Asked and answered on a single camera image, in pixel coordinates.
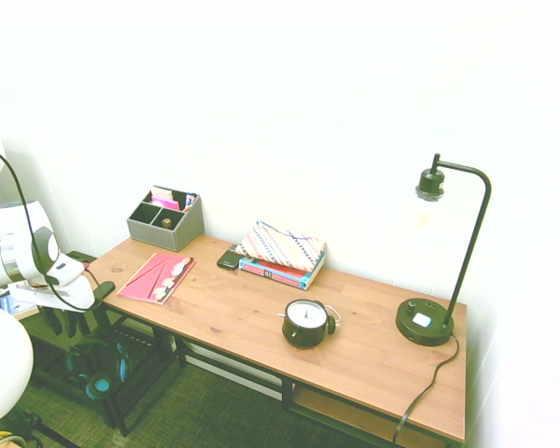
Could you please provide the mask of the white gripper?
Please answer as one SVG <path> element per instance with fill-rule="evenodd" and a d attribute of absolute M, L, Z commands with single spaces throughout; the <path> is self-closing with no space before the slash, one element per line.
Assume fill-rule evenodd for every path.
<path fill-rule="evenodd" d="M 55 335 L 63 333 L 62 322 L 57 310 L 66 312 L 66 334 L 72 339 L 77 333 L 87 336 L 91 333 L 84 313 L 94 305 L 94 295 L 89 280 L 81 275 L 64 286 L 31 287 L 26 281 L 8 285 L 13 299 L 43 308 L 43 319 Z"/>

